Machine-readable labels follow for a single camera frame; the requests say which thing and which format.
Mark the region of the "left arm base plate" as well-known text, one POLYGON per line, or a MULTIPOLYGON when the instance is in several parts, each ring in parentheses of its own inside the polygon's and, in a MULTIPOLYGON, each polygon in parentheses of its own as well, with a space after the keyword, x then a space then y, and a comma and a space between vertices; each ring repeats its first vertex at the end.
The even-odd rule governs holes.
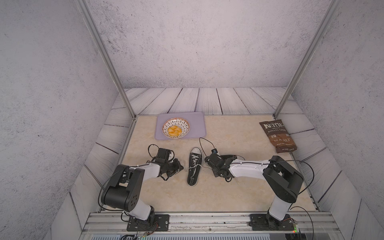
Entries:
POLYGON ((128 232, 167 232, 170 215, 150 214, 147 220, 139 220, 130 216, 127 225, 128 232))

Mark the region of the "black canvas sneaker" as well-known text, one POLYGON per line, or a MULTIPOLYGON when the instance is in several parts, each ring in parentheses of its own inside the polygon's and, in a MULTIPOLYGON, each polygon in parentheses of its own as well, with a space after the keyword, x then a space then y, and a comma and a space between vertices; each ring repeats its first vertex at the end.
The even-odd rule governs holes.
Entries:
POLYGON ((187 177, 187 183, 190 187, 193 187, 197 184, 199 173, 202 168, 202 163, 202 151, 198 147, 193 148, 189 155, 189 173, 187 177))

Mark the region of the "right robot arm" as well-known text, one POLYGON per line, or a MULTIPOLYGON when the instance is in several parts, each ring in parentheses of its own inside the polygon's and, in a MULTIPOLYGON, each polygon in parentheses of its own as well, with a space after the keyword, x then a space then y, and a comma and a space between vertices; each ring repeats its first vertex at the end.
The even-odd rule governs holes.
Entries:
POLYGON ((275 194, 268 214, 279 222, 285 219, 289 208, 297 201, 304 182, 303 175, 279 156, 264 161, 244 161, 235 155, 211 154, 205 158, 205 163, 211 167, 215 177, 265 180, 275 194))

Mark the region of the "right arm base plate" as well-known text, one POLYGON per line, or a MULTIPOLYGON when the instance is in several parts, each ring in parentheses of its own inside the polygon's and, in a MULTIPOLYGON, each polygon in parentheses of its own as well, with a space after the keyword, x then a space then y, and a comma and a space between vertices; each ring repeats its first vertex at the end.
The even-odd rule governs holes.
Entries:
POLYGON ((283 220, 279 221, 267 214, 251 214, 249 226, 253 231, 291 231, 297 230, 296 224, 290 215, 286 214, 283 220))

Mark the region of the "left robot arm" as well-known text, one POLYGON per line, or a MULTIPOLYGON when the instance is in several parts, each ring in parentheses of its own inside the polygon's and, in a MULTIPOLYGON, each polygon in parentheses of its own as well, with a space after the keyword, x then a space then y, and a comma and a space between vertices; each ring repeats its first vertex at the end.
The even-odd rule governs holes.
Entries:
POLYGON ((101 194, 101 203, 123 210, 147 225, 153 224, 154 208, 140 200, 143 182, 154 178, 167 181, 183 169, 172 150, 159 148, 157 155, 143 165, 118 165, 101 194))

